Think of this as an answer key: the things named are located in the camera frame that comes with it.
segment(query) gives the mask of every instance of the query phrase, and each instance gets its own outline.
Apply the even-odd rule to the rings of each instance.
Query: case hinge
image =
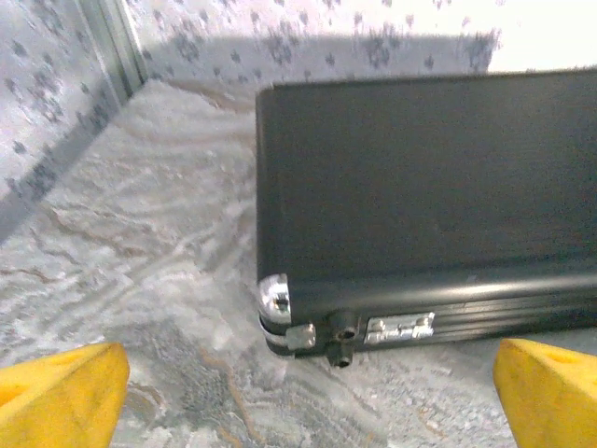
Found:
[[[391,343],[428,338],[433,335],[434,313],[372,317],[367,324],[365,343]]]

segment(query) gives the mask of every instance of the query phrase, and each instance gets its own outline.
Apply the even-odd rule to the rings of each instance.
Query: black case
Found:
[[[597,322],[597,71],[257,97],[269,347],[327,353]]]

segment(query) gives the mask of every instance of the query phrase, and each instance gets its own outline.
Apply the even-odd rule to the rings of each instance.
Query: black briefcase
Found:
[[[280,355],[597,322],[597,71],[257,97],[260,324]]]

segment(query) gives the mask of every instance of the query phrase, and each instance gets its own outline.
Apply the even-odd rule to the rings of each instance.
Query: yellow object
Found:
[[[129,378],[119,343],[98,343],[0,369],[2,448],[105,448]]]
[[[505,339],[493,382],[520,448],[597,448],[597,357]]]

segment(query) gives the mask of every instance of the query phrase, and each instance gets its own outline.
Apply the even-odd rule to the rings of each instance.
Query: marble floor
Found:
[[[0,252],[0,367],[126,346],[120,447],[514,447],[498,341],[278,358],[255,304],[253,93],[148,83]],[[597,354],[597,330],[534,339]]]

